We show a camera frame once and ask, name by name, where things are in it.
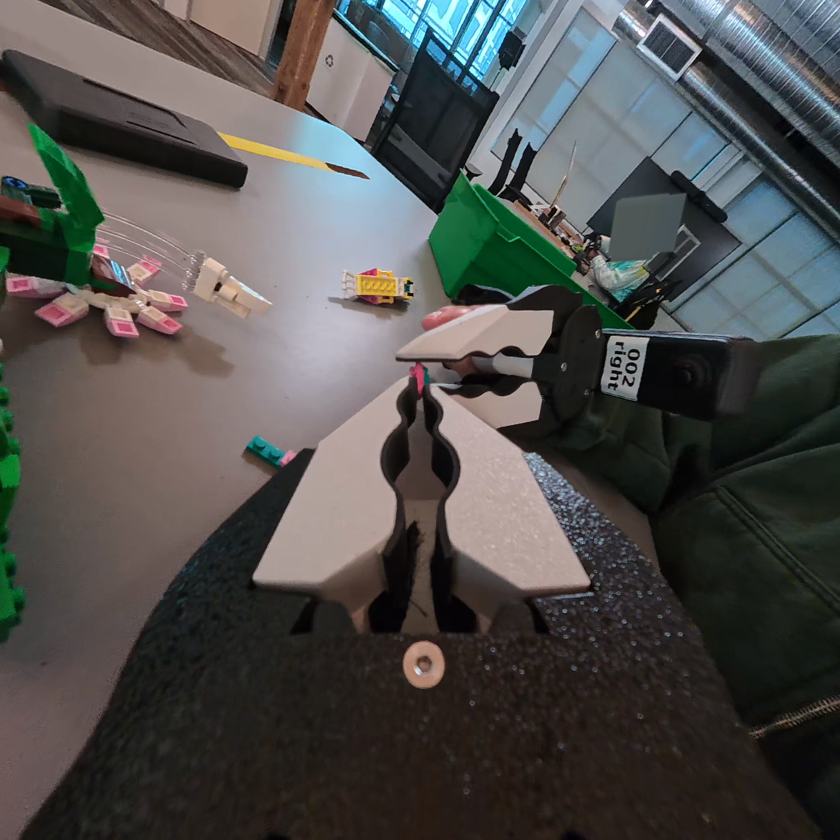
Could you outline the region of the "black yellow backpack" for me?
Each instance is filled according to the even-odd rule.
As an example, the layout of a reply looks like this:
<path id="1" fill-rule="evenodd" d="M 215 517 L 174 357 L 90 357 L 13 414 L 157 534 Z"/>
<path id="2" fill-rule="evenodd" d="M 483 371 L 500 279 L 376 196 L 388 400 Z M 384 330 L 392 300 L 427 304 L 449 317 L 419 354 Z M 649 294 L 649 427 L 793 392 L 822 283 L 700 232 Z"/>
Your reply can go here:
<path id="1" fill-rule="evenodd" d="M 624 301 L 618 303 L 614 311 L 631 328 L 650 330 L 655 323 L 660 305 L 670 299 L 671 293 L 678 284 L 676 280 L 663 280 L 651 276 Z"/>

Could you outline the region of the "white lego piece clear rods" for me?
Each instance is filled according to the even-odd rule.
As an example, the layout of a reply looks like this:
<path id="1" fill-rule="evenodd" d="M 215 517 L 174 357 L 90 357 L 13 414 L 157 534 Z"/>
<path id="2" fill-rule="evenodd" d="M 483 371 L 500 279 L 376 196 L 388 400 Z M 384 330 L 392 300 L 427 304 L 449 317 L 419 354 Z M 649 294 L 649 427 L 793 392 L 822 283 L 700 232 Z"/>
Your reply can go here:
<path id="1" fill-rule="evenodd" d="M 98 252 L 124 268 L 140 297 L 163 310 L 162 294 L 193 298 L 247 319 L 262 316 L 271 302 L 202 250 L 169 234 L 107 214 L 97 231 Z"/>

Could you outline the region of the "person's green jacket torso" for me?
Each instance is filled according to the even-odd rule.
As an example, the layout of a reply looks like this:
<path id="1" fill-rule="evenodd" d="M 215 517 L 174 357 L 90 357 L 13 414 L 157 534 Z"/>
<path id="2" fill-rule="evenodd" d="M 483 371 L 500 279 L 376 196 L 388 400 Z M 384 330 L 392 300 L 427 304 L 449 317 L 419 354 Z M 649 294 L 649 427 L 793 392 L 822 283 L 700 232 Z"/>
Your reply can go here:
<path id="1" fill-rule="evenodd" d="M 838 335 L 762 348 L 745 414 L 664 415 L 675 463 L 654 540 L 749 734 L 838 838 Z"/>

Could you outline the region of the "person's right forearm green sleeve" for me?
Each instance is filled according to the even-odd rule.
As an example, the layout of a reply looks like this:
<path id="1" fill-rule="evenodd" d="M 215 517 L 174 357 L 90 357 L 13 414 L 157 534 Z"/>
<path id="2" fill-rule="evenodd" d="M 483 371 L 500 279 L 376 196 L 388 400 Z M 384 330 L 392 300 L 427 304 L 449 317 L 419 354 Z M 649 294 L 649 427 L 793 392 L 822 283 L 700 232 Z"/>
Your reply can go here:
<path id="1" fill-rule="evenodd" d="M 546 460 L 564 459 L 655 517 L 706 485 L 715 427 L 599 394 L 559 430 L 511 439 Z"/>

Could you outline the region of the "person's right hand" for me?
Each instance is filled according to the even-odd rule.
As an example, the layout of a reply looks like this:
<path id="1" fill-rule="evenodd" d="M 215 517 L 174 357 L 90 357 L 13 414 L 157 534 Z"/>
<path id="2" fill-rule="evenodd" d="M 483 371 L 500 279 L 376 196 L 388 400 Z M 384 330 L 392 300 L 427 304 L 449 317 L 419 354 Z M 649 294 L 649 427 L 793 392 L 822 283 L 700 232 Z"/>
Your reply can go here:
<path id="1" fill-rule="evenodd" d="M 464 317 L 465 315 L 474 312 L 476 310 L 480 310 L 486 308 L 487 305 L 482 304 L 478 306 L 456 306 L 456 305 L 448 305 L 442 307 L 436 311 L 428 313 L 422 319 L 422 330 L 423 331 L 432 331 L 445 325 L 446 323 L 452 322 L 459 318 Z"/>

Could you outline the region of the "teal pink lego plate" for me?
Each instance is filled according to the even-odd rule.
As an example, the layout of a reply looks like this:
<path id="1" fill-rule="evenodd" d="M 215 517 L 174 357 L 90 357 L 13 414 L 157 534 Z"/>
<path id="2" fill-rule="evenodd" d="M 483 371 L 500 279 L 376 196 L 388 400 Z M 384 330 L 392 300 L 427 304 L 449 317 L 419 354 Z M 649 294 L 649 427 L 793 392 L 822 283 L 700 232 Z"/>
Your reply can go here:
<path id="1" fill-rule="evenodd" d="M 274 446 L 261 436 L 251 438 L 245 447 L 245 453 L 273 469 L 281 469 L 297 456 L 295 451 Z"/>

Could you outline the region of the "white air vent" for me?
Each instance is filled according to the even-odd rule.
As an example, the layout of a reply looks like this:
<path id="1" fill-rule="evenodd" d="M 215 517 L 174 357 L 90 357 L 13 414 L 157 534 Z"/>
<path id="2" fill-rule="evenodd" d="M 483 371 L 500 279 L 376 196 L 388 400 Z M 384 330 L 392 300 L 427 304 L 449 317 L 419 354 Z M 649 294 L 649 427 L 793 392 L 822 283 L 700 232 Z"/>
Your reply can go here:
<path id="1" fill-rule="evenodd" d="M 673 82 L 682 78 L 702 52 L 702 47 L 664 14 L 654 19 L 637 49 Z"/>

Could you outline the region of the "pink white lego flower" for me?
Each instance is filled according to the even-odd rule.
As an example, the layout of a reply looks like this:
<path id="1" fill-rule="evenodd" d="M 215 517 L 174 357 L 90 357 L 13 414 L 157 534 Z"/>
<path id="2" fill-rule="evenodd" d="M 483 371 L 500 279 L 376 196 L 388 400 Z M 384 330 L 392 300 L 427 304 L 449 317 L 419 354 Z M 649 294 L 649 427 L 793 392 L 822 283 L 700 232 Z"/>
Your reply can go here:
<path id="1" fill-rule="evenodd" d="M 137 339 L 139 326 L 164 335 L 175 335 L 182 329 L 177 317 L 188 309 L 186 299 L 145 287 L 161 272 L 158 259 L 144 256 L 125 267 L 111 259 L 105 242 L 99 240 L 91 258 L 91 279 L 81 285 L 11 275 L 7 262 L 6 249 L 2 248 L 2 294 L 44 302 L 35 315 L 55 328 L 67 327 L 97 311 L 111 335 L 120 339 Z"/>

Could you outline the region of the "wooden pillar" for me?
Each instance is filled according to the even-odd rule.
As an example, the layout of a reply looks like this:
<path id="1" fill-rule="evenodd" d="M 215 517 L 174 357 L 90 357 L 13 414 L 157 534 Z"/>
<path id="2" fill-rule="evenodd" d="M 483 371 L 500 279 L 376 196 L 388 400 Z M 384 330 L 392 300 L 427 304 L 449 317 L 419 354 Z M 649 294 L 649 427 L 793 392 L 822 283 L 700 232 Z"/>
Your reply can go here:
<path id="1" fill-rule="evenodd" d="M 305 110 L 312 76 L 332 19 L 334 1 L 296 1 L 271 98 Z"/>

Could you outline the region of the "green plastic bin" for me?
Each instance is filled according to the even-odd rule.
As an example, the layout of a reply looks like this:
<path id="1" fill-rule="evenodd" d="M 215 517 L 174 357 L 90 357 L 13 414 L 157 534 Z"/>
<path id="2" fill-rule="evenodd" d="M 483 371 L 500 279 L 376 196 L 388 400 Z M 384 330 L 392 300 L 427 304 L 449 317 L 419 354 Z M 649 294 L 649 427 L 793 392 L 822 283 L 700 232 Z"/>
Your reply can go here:
<path id="1" fill-rule="evenodd" d="M 466 285 L 516 297 L 529 287 L 563 286 L 596 306 L 608 329 L 630 329 L 573 278 L 576 264 L 554 241 L 465 173 L 458 178 L 428 237 L 447 297 Z"/>

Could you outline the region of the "large black screen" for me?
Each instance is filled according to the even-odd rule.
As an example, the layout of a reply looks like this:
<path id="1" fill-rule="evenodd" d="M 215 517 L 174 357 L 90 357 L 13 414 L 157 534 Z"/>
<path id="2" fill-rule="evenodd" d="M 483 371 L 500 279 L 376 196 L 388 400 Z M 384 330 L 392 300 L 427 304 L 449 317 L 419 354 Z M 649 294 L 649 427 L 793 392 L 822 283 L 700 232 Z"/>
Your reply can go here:
<path id="1" fill-rule="evenodd" d="M 652 158 L 644 158 L 625 181 L 596 209 L 588 219 L 587 226 L 598 235 L 611 236 L 615 205 L 619 200 L 662 193 L 684 193 L 670 181 L 669 174 Z M 668 276 L 668 279 L 679 283 L 675 295 L 690 288 L 741 244 L 738 237 L 732 234 L 725 224 L 716 223 L 687 198 L 682 219 L 683 225 L 688 227 L 700 244 Z"/>

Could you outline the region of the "yellow pink lego vehicle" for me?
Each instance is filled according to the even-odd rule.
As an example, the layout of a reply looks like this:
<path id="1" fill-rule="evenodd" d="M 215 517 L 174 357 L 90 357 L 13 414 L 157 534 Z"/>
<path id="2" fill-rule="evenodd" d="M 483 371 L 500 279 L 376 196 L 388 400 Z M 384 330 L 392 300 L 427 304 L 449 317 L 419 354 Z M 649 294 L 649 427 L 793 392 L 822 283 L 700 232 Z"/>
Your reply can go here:
<path id="1" fill-rule="evenodd" d="M 375 306 L 392 305 L 414 299 L 412 278 L 395 276 L 390 270 L 369 269 L 365 272 L 343 272 L 344 299 L 355 299 Z"/>

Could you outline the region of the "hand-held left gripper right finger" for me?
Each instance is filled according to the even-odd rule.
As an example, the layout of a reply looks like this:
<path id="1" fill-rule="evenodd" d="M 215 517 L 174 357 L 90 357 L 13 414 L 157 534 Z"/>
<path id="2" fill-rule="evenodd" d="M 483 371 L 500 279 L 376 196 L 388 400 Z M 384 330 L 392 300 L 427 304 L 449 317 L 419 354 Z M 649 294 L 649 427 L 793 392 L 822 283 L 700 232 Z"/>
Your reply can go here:
<path id="1" fill-rule="evenodd" d="M 430 563 L 438 630 L 485 632 L 509 604 L 588 592 L 590 575 L 519 446 L 441 385 L 423 404 L 444 486 Z"/>

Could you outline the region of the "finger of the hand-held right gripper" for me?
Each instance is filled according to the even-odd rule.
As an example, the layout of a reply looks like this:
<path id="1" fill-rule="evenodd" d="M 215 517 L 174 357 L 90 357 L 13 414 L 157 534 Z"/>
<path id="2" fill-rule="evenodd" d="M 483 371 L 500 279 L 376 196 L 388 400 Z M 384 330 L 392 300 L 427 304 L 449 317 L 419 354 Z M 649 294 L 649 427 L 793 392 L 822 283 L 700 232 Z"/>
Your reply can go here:
<path id="1" fill-rule="evenodd" d="M 495 429 L 536 422 L 543 407 L 537 382 L 521 377 L 467 377 L 434 389 Z"/>
<path id="2" fill-rule="evenodd" d="M 488 371 L 532 377 L 534 360 L 552 332 L 552 310 L 477 308 L 417 336 L 395 358 L 439 364 L 485 359 Z"/>

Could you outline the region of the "black flat tray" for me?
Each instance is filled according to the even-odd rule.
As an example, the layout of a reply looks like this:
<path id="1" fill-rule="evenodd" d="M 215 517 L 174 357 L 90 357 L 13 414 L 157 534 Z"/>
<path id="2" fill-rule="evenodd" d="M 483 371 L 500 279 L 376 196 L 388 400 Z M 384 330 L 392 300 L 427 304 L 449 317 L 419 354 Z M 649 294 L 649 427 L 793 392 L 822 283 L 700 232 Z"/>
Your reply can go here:
<path id="1" fill-rule="evenodd" d="M 15 49 L 2 80 L 54 141 L 240 189 L 248 174 L 219 133 L 185 114 L 102 85 Z"/>

